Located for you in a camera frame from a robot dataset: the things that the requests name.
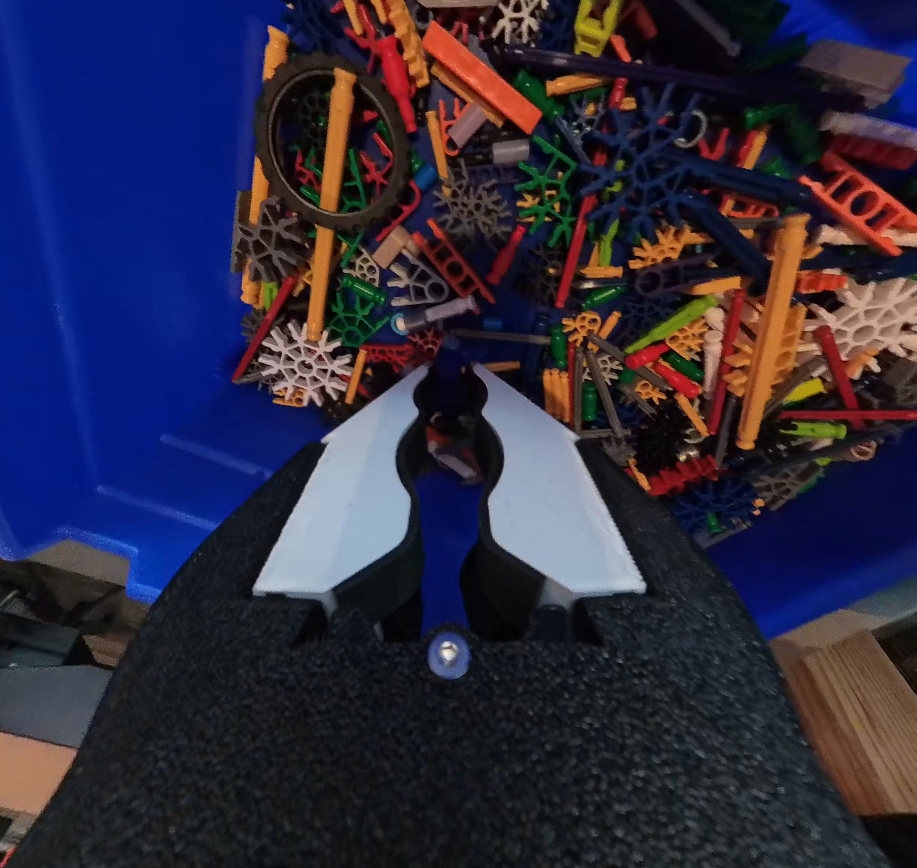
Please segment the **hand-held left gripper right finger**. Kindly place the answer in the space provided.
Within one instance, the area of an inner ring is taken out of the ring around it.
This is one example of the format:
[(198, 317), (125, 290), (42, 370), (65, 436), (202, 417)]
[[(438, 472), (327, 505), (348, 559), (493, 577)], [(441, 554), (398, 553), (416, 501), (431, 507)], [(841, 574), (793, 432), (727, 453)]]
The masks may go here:
[(647, 584), (579, 450), (579, 438), (483, 365), (487, 480), (475, 564), (494, 607), (573, 607)]

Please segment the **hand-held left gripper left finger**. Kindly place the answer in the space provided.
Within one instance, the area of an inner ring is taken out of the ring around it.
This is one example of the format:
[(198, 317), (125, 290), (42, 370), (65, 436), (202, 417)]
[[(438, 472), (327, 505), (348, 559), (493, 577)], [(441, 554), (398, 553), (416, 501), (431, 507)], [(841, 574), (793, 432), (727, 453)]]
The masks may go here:
[(428, 459), (429, 373), (419, 366), (322, 439), (254, 597), (367, 618), (390, 618), (415, 598), (425, 567), (417, 480)]

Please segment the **pile of colourful construction pieces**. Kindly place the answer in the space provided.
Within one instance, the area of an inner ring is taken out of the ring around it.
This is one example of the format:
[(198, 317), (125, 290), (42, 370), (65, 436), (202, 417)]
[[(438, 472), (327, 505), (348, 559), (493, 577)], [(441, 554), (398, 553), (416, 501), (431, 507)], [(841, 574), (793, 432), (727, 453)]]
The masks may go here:
[(915, 429), (911, 60), (785, 0), (279, 0), (263, 85), (341, 56), (412, 178), (315, 227), (256, 153), (235, 384), (340, 424), (444, 348), (482, 360), (710, 546)]

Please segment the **blue bin with square tag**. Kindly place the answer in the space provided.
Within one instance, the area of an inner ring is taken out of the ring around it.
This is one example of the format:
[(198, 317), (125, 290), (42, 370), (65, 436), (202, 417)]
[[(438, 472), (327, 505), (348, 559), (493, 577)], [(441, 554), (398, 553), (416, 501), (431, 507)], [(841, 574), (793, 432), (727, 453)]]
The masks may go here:
[[(2, 2), (2, 558), (76, 541), (153, 603), (304, 444), (230, 382), (235, 195), (278, 0)], [(784, 27), (912, 57), (915, 0), (787, 0)], [(915, 578), (915, 432), (716, 545), (767, 638)]]

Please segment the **light wooden beam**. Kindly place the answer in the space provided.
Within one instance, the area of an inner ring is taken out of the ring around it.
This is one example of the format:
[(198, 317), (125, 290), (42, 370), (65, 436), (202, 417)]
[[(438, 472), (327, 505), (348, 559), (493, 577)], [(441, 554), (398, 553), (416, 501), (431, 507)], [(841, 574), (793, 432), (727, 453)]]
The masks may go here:
[(770, 642), (810, 747), (858, 816), (916, 813), (916, 698), (875, 618), (837, 610)]

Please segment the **black rubber tyre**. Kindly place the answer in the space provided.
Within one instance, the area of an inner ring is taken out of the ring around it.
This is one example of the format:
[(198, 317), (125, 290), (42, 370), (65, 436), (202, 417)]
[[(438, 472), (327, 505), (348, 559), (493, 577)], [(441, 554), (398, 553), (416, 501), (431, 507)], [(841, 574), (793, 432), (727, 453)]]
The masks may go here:
[(395, 98), (341, 56), (295, 56), (255, 108), (256, 153), (269, 191), (315, 227), (351, 234), (400, 203), (411, 145)]

